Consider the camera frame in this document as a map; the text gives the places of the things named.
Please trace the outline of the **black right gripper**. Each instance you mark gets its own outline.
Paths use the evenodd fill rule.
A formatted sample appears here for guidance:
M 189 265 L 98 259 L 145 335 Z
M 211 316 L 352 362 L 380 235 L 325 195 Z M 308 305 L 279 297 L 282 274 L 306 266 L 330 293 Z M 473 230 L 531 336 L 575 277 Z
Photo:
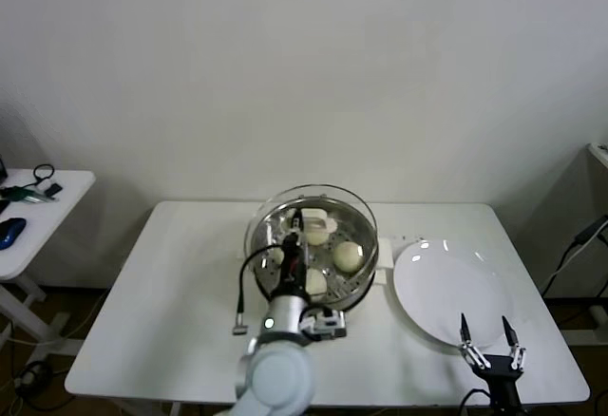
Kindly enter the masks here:
M 466 316 L 460 318 L 461 344 L 458 347 L 461 355 L 471 367 L 473 373 L 486 382 L 490 396 L 491 407 L 522 407 L 517 381 L 523 375 L 526 348 L 508 322 L 502 316 L 504 335 L 510 348 L 510 356 L 484 356 L 473 344 Z

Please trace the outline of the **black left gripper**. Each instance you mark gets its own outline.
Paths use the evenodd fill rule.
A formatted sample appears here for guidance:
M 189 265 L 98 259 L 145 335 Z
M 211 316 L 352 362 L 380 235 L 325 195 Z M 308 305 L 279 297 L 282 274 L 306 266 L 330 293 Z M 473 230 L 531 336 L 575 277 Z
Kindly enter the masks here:
M 307 299 L 305 253 L 299 240 L 305 236 L 304 219 L 300 208 L 293 209 L 289 219 L 289 229 L 281 251 L 283 260 L 280 265 L 278 294 L 294 295 Z

